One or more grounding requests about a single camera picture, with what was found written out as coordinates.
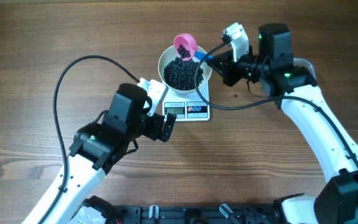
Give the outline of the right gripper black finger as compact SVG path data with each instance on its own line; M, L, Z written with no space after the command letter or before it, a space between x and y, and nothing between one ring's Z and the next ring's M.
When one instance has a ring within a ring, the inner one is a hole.
M216 72L218 73L222 78L225 77L225 65L219 63L212 63L209 62L208 65Z
M212 58L207 59L207 63L228 63L233 61L233 52L232 51L226 51L221 54L215 55Z

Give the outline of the pink scoop with blue handle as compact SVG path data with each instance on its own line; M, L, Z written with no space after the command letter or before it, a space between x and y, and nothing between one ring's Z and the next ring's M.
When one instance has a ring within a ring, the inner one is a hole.
M194 58L201 60L206 55L206 52L201 47L198 46L195 38L191 34L187 34L187 33L180 34L174 38L173 43L176 53L177 53L177 48L179 48L180 44L182 44L187 50L190 51L191 58L182 59L184 61L189 61Z

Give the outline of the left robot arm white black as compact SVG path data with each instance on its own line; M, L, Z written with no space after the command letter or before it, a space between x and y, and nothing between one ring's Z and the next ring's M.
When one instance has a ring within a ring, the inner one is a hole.
M168 141L176 117L155 111L167 91L167 86L156 80L121 84L110 109L101 113L102 122L93 121L76 132L67 165L25 223L68 223L112 166L132 152L130 143L140 136Z

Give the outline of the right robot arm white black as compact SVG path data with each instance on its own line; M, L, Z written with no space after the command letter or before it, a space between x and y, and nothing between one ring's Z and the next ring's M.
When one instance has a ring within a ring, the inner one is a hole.
M316 81L313 65L295 58L287 25L259 27L259 52L252 53L244 28L223 30L223 45L204 57L233 86L245 79L260 83L265 101L273 102L300 130L316 156L326 184L319 195L293 195L279 201L283 223L358 223L358 145L330 110Z

